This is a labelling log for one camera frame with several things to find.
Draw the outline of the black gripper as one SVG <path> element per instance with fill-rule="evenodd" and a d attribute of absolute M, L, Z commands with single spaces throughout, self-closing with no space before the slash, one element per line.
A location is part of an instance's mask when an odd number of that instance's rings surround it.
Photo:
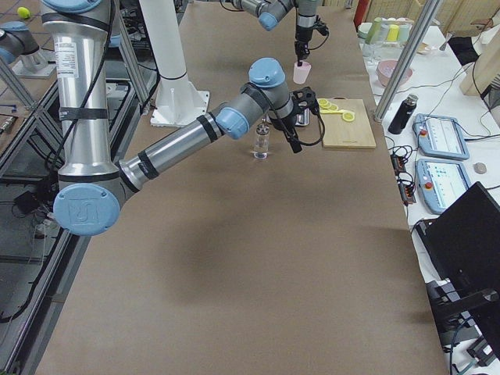
<path fill-rule="evenodd" d="M 317 30 L 325 40 L 313 50 L 320 48 L 329 38 L 329 29 L 319 16 L 303 16 L 300 13 L 296 16 L 295 25 L 295 54 L 297 56 L 297 66 L 302 66 L 303 59 L 307 59 L 310 53 L 309 42 L 312 40 L 313 32 Z"/>
<path fill-rule="evenodd" d="M 311 87 L 304 87 L 293 91 L 287 104 L 273 111 L 269 110 L 269 120 L 277 130 L 284 132 L 293 153 L 299 153 L 302 145 L 295 131 L 297 117 L 304 111 L 309 110 L 314 116 L 319 115 L 319 104 L 316 100 L 316 93 Z"/>

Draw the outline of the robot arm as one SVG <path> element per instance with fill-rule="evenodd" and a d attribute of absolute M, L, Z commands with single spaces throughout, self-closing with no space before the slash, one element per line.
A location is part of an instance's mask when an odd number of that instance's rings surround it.
<path fill-rule="evenodd" d="M 324 41 L 312 50 L 320 48 L 329 38 L 328 26 L 317 13 L 319 1 L 309 0 L 233 0 L 220 1 L 220 5 L 230 12 L 247 12 L 255 16 L 260 25 L 272 31 L 278 23 L 292 10 L 295 10 L 295 54 L 297 67 L 305 66 L 311 48 L 309 42 L 313 32 L 317 31 L 325 37 Z"/>
<path fill-rule="evenodd" d="M 107 231 L 145 182 L 222 136 L 241 138 L 263 117 L 284 133 L 293 152 L 300 152 L 297 117 L 306 110 L 320 112 L 310 88 L 289 90 L 273 58 L 255 61 L 239 94 L 208 110 L 209 93 L 188 79 L 173 3 L 143 1 L 140 6 L 159 71 L 155 114 L 175 131 L 132 159 L 113 162 L 103 66 L 118 8 L 112 1 L 41 3 L 42 23 L 55 47 L 63 131 L 57 155 L 65 159 L 53 212 L 60 227 L 75 235 Z"/>

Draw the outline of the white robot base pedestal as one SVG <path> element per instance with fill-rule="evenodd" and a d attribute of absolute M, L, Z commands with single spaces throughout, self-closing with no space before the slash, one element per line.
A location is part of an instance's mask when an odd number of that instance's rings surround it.
<path fill-rule="evenodd" d="M 140 7 L 160 78 L 151 124 L 184 127 L 206 113 L 209 93 L 188 78 L 174 3 L 145 0 Z"/>

